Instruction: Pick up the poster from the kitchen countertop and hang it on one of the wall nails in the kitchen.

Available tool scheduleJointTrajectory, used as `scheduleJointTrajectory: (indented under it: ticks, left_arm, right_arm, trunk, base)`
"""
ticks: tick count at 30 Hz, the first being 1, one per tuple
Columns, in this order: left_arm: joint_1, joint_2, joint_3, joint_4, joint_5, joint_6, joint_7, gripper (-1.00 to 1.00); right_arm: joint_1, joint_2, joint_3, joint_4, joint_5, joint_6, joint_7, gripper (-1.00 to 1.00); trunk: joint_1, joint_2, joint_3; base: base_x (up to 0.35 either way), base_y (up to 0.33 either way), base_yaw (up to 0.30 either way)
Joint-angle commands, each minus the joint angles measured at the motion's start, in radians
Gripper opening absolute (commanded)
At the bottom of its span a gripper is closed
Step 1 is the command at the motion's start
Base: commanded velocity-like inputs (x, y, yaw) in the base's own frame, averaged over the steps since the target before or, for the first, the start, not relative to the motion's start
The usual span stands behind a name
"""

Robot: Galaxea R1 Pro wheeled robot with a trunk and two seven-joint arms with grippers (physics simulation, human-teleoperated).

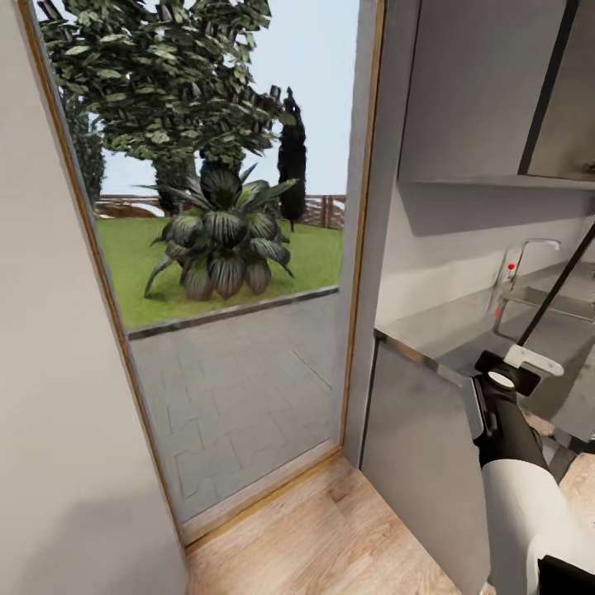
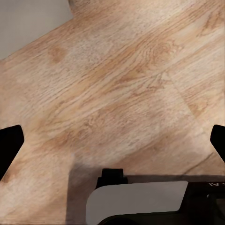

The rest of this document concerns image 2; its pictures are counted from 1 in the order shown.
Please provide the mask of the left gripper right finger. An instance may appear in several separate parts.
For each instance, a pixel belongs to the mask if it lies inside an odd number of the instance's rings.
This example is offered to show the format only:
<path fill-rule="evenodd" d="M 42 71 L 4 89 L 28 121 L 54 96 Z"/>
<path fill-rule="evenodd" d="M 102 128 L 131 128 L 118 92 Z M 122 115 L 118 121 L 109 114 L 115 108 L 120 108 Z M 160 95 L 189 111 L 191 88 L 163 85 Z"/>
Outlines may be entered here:
<path fill-rule="evenodd" d="M 211 136 L 210 142 L 220 155 L 220 157 L 225 162 L 225 127 L 221 125 L 214 125 Z"/>

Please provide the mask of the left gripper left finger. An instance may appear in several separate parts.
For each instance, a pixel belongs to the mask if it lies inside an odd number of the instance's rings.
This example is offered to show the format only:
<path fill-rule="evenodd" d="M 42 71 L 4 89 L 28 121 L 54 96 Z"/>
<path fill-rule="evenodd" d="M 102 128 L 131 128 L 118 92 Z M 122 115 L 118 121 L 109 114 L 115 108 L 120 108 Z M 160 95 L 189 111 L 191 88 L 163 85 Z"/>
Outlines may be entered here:
<path fill-rule="evenodd" d="M 21 125 L 0 130 L 0 180 L 24 143 Z"/>

